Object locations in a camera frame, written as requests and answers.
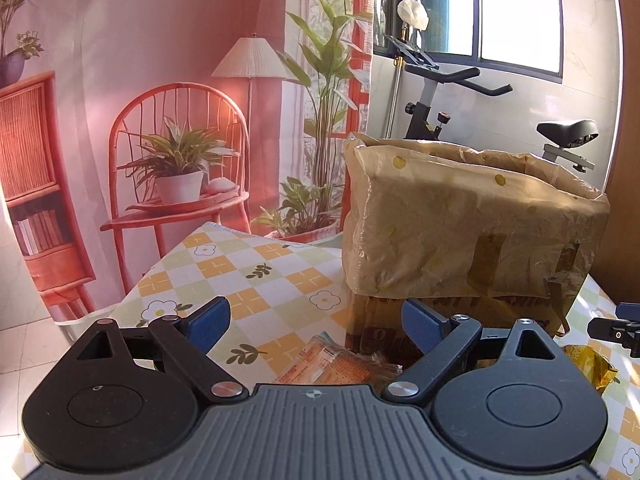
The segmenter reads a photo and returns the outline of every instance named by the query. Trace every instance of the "window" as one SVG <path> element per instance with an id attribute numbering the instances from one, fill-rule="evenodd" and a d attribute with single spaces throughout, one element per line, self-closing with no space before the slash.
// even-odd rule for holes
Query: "window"
<path id="1" fill-rule="evenodd" d="M 399 36 L 401 0 L 375 0 L 375 51 L 385 34 Z M 559 82 L 562 78 L 561 0 L 418 0 L 427 30 L 412 30 L 413 44 L 438 62 L 507 70 Z"/>

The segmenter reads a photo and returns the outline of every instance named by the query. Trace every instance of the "checkered tablecloth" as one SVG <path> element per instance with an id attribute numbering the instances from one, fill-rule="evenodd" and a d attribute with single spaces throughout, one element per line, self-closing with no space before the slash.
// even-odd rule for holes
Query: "checkered tablecloth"
<path id="1" fill-rule="evenodd" d="M 340 250 L 213 223 L 153 266 L 111 317 L 121 327 L 146 326 L 165 314 L 187 316 L 215 296 L 229 300 L 232 321 L 209 357 L 250 390 L 273 381 L 312 336 L 327 332 L 344 341 L 349 312 Z M 586 333 L 593 316 L 614 317 L 614 310 L 588 277 L 568 315 L 571 331 L 558 343 L 589 344 L 619 370 L 619 382 L 603 394 L 609 428 L 593 466 L 607 480 L 640 480 L 640 364 L 628 350 L 592 341 Z M 25 442 L 14 469 L 23 478 L 35 463 Z"/>

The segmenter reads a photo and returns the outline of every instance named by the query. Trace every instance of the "window pane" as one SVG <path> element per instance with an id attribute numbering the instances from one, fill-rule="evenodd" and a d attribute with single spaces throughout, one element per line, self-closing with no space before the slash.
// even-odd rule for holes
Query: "window pane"
<path id="1" fill-rule="evenodd" d="M 482 58 L 560 71 L 559 0 L 482 0 Z"/>
<path id="2" fill-rule="evenodd" d="M 386 0 L 373 0 L 373 44 L 385 46 Z"/>
<path id="3" fill-rule="evenodd" d="M 429 26 L 412 39 L 428 52 L 471 56 L 474 0 L 418 0 L 427 9 Z"/>

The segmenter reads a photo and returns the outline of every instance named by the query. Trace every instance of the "drawer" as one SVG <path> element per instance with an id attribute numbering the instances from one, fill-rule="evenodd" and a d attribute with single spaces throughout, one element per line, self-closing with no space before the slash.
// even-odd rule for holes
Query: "drawer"
<path id="1" fill-rule="evenodd" d="M 87 277 L 73 245 L 61 246 L 44 254 L 25 258 L 27 268 L 38 291 L 82 280 Z"/>

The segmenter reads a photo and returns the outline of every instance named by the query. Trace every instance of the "floor lamp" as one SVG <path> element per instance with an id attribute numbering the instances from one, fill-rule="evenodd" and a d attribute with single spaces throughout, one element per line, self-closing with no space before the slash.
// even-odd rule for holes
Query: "floor lamp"
<path id="1" fill-rule="evenodd" d="M 249 140 L 251 139 L 251 113 L 252 104 L 251 97 L 256 78 L 276 78 L 287 79 L 289 74 L 282 64 L 278 54 L 272 49 L 271 45 L 264 38 L 256 38 L 255 34 L 252 38 L 240 38 L 236 44 L 226 54 L 218 67 L 211 74 L 212 77 L 239 77 L 249 80 L 247 94 L 247 114 L 246 127 L 249 132 Z M 249 191 L 249 146 L 244 162 L 246 173 L 246 187 Z M 249 213 L 249 201 L 244 202 L 247 214 Z"/>

